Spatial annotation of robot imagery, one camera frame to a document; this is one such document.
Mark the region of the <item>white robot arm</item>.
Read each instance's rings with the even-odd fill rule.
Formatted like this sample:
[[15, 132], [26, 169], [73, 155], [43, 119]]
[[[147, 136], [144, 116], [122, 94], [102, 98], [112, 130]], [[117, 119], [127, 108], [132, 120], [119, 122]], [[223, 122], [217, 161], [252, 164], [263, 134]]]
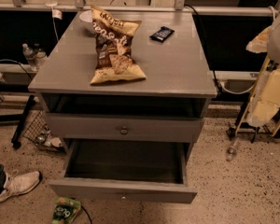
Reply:
[[251, 40], [245, 49], [253, 53], [266, 52], [272, 61], [280, 63], [280, 12], [273, 15], [273, 23]]

